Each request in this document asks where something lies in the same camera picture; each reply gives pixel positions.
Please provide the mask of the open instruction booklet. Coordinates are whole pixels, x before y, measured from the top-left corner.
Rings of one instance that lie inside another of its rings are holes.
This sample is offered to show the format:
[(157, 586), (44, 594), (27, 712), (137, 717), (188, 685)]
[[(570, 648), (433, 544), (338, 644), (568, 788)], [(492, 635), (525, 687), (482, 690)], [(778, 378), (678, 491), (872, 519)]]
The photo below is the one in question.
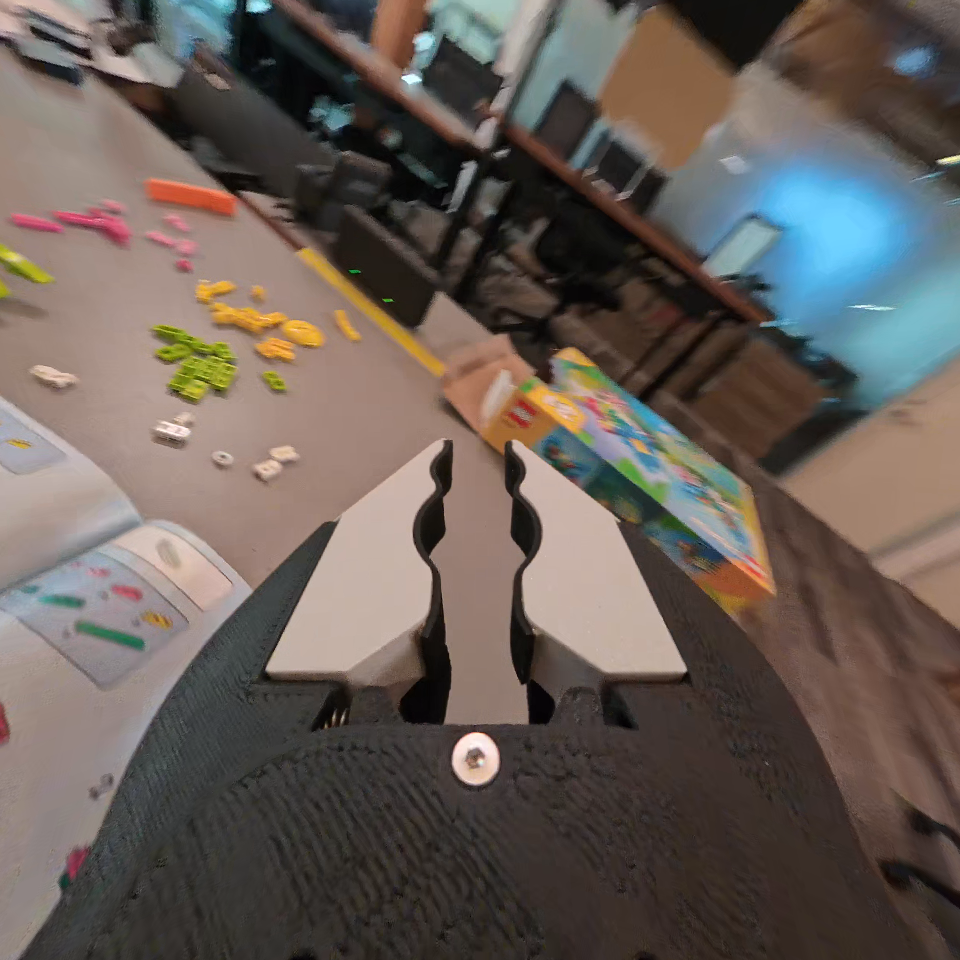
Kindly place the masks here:
[(1, 957), (37, 936), (247, 582), (1, 401)]

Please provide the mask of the pile of yellow lego pieces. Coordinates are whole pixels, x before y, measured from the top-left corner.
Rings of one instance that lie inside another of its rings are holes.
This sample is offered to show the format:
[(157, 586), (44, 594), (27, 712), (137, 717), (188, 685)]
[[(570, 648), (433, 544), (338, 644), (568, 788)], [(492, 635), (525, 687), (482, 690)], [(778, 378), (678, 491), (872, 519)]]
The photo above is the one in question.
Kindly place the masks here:
[(327, 345), (327, 334), (317, 324), (279, 311), (265, 312), (264, 288), (251, 288), (248, 303), (237, 300), (234, 295), (238, 293), (239, 287), (232, 281), (201, 280), (195, 287), (195, 300), (216, 329), (244, 334), (262, 359), (293, 364), (300, 353), (318, 352)]

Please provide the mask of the large lime green leaf pieces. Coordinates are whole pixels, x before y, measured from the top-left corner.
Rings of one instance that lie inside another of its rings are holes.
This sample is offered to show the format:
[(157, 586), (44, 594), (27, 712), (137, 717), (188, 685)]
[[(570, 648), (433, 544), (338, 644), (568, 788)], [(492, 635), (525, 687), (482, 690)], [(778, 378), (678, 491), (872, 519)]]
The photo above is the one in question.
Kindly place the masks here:
[(49, 272), (4, 244), (1, 244), (1, 270), (2, 274), (37, 286), (56, 282)]

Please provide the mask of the orange brick separator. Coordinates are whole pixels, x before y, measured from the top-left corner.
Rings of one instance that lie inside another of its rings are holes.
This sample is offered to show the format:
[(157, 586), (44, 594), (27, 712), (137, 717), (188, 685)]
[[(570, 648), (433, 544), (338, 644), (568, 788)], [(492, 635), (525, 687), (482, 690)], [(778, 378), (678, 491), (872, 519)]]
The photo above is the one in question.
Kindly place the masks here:
[(148, 199), (154, 203), (222, 217), (235, 214), (237, 200), (227, 191), (155, 177), (145, 180), (143, 186)]

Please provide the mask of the brown board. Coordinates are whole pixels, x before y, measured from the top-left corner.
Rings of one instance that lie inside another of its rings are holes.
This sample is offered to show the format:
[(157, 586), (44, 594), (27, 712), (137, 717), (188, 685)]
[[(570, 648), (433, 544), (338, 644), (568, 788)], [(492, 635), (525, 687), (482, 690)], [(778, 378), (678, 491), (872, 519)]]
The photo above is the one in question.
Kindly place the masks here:
[(684, 167), (735, 99), (737, 70), (665, 5), (642, 13), (600, 88), (607, 125), (652, 151), (667, 173)]

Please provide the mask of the black office chair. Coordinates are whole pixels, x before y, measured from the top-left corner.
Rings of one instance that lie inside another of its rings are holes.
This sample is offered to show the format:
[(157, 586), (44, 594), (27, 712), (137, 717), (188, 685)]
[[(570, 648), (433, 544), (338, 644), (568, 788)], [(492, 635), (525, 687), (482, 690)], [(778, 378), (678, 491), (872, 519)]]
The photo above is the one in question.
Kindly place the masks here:
[(171, 91), (176, 118), (233, 166), (254, 175), (267, 193), (294, 196), (301, 169), (331, 174), (339, 154), (313, 140), (271, 99), (243, 78), (186, 69)]

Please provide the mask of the pile of pink lego pieces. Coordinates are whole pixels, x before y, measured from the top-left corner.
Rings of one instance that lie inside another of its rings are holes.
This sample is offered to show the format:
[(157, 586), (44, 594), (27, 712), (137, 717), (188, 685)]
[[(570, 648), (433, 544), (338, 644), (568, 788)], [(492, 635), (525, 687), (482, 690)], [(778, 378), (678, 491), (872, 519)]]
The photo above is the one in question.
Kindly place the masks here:
[[(123, 249), (129, 248), (135, 238), (134, 229), (126, 219), (125, 207), (111, 200), (80, 211), (54, 210), (48, 214), (13, 212), (6, 216), (6, 221), (18, 230), (36, 234), (62, 235), (68, 230), (98, 234)], [(162, 228), (147, 230), (143, 238), (151, 245), (171, 253), (175, 270), (183, 274), (194, 273), (198, 246), (188, 237), (189, 224), (176, 214), (166, 216), (163, 224)]]

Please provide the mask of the brown cardboard box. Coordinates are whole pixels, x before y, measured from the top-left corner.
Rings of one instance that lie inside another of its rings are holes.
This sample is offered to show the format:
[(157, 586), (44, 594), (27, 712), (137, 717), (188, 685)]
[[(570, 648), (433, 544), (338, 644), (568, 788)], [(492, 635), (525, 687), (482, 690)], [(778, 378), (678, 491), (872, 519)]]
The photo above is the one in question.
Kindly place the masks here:
[(450, 357), (441, 378), (447, 403), (482, 436), (524, 383), (536, 376), (511, 338), (497, 334)]

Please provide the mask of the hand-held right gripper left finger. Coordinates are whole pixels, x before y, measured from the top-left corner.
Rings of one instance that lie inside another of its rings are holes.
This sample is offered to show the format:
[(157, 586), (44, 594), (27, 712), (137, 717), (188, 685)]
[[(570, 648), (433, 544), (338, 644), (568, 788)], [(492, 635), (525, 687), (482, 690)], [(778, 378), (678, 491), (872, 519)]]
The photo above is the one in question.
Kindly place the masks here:
[(426, 677), (422, 635), (441, 595), (426, 544), (450, 489), (439, 439), (343, 512), (266, 663), (275, 682), (411, 689)]

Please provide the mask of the yellow tape strip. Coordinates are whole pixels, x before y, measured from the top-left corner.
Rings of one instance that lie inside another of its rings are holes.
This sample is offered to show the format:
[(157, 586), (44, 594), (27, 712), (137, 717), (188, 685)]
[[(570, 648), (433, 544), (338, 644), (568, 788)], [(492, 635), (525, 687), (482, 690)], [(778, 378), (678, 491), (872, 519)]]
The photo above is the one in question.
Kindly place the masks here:
[(414, 333), (393, 319), (384, 309), (364, 294), (353, 282), (347, 279), (330, 260), (310, 246), (295, 252), (296, 257), (311, 271), (333, 287), (359, 312), (361, 312), (378, 330), (386, 335), (403, 352), (413, 358), (433, 377), (442, 378), (447, 371), (444, 362), (435, 355)]

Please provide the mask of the computer monitor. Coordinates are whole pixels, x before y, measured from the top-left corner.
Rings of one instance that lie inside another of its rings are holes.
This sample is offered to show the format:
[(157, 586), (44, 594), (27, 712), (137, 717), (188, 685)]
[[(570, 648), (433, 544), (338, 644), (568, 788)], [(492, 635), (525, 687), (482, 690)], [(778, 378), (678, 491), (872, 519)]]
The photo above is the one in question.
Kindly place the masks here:
[(749, 274), (784, 236), (785, 229), (761, 214), (739, 221), (702, 261), (702, 270), (717, 280)]

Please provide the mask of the colourful lego set box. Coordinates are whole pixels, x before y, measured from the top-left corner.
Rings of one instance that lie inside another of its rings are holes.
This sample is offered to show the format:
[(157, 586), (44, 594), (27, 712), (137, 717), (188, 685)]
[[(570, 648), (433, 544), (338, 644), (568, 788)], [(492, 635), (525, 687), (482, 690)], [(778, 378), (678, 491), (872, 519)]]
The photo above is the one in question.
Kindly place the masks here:
[(580, 350), (555, 353), (547, 381), (498, 374), (479, 424), (498, 452), (522, 444), (641, 531), (731, 616), (776, 595), (751, 487)]

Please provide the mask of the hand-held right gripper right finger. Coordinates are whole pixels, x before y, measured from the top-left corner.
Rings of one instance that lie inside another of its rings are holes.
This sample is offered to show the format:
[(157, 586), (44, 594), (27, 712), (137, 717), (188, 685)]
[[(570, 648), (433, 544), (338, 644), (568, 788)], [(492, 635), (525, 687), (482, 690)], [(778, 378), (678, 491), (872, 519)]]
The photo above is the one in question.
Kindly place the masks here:
[(505, 447), (513, 579), (510, 654), (541, 689), (675, 684), (688, 666), (616, 517), (517, 441)]

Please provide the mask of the long wooden desk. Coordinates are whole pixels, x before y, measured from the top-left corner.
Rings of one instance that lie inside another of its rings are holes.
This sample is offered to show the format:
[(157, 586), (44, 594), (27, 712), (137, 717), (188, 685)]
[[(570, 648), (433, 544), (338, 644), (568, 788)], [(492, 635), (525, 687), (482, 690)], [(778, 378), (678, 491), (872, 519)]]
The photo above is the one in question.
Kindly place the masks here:
[[(353, 36), (334, 30), (328, 18), (305, 3), (278, 1), (274, 2), (274, 6), (315, 42), (349, 63), (366, 86), (402, 106), (408, 114), (416, 116), (439, 133), (448, 144), (474, 153), (477, 159), (487, 158), (490, 151), (480, 150), (476, 136), (470, 131), (462, 134), (454, 129), (453, 121), (441, 119), (440, 108), (430, 105), (432, 99), (426, 93), (416, 93), (405, 83), (399, 67), (390, 64)], [(732, 284), (708, 274), (691, 254), (670, 239), (664, 231), (632, 210), (628, 203), (600, 190), (584, 172), (571, 167), (532, 132), (507, 121), (505, 113), (489, 105), (482, 107), (482, 117), (494, 122), (495, 139), (505, 139), (510, 150), (526, 157), (551, 178), (584, 198), (594, 210), (627, 231), (649, 254), (668, 263), (677, 274), (685, 277), (689, 285), (702, 290), (712, 302), (723, 305), (731, 316), (755, 326), (767, 321), (767, 312), (757, 306), (748, 295), (741, 294)]]

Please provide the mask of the black device with green light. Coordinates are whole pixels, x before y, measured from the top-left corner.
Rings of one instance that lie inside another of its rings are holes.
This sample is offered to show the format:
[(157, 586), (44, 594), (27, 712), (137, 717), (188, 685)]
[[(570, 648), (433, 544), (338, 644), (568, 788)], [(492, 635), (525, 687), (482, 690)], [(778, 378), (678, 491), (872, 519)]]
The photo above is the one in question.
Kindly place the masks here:
[(332, 258), (366, 296), (408, 330), (416, 330), (441, 289), (442, 280), (413, 246), (356, 205), (346, 206)]

